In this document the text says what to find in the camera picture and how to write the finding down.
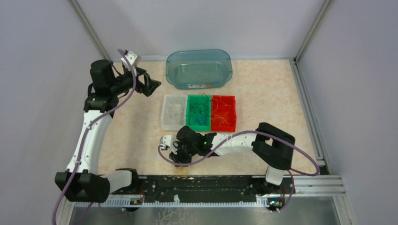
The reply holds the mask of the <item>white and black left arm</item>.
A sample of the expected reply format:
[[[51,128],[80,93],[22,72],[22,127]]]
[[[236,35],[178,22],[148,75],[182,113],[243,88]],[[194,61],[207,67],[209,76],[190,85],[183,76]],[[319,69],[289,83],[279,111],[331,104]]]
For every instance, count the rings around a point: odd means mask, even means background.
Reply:
[[[140,190],[135,169],[118,169],[108,175],[98,174],[99,156],[104,137],[114,113],[121,106],[119,95],[137,93],[150,96],[161,82],[152,80],[139,68],[138,58],[122,60],[123,74],[115,76],[113,63],[97,60],[91,64],[92,83],[84,102],[84,121],[76,150],[66,171],[58,172],[55,184],[70,202],[103,203],[120,189],[129,194]]]

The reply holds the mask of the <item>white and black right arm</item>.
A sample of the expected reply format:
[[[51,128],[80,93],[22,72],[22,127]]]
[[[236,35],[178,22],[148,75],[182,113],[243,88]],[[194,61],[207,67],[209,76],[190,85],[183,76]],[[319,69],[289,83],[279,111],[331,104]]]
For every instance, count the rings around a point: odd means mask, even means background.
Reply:
[[[160,149],[170,150],[169,159],[175,165],[189,166],[195,155],[219,157],[230,153],[254,153],[267,165],[264,187],[277,193],[283,186],[283,176],[291,169],[294,136],[262,122],[254,131],[232,135],[221,133],[200,134],[183,126],[176,136],[165,135],[160,139]]]

